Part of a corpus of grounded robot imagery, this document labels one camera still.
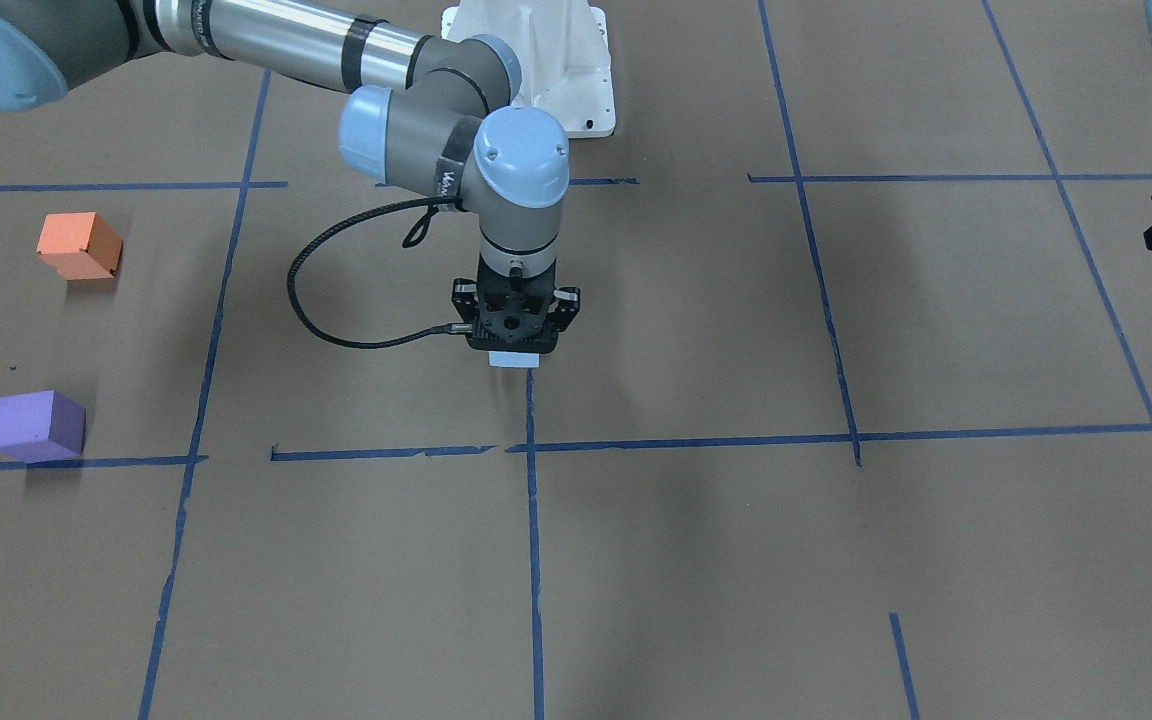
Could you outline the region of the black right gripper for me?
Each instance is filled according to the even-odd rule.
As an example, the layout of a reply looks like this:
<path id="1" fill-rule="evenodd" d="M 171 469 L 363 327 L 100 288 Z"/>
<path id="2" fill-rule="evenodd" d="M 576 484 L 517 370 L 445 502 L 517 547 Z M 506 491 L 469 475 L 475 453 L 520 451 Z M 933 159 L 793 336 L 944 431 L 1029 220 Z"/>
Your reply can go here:
<path id="1" fill-rule="evenodd" d="M 531 278 L 480 268 L 473 281 L 454 279 L 450 300 L 468 346 L 497 353 L 553 353 L 581 309 L 579 287 L 558 287 L 553 268 Z"/>

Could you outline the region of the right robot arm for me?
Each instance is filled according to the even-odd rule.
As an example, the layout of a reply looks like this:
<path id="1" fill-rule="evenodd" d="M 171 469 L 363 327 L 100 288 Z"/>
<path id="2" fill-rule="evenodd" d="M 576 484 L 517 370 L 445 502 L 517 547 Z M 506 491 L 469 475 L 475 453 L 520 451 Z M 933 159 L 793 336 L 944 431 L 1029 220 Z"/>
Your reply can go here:
<path id="1" fill-rule="evenodd" d="M 302 265 L 358 223 L 422 209 L 404 237 L 419 245 L 439 211 L 479 219 L 476 275 L 457 279 L 457 334 L 488 354 L 550 354 L 579 314 L 579 288 L 556 283 L 558 236 L 570 187 L 570 141 L 556 118 L 516 104 L 524 73 L 490 35 L 450 41 L 308 1 L 0 1 L 0 109 L 28 111 L 157 53 L 242 61 L 342 92 L 340 156 L 364 176 L 414 192 L 314 237 L 289 266 L 294 314 L 326 333 L 300 301 Z"/>

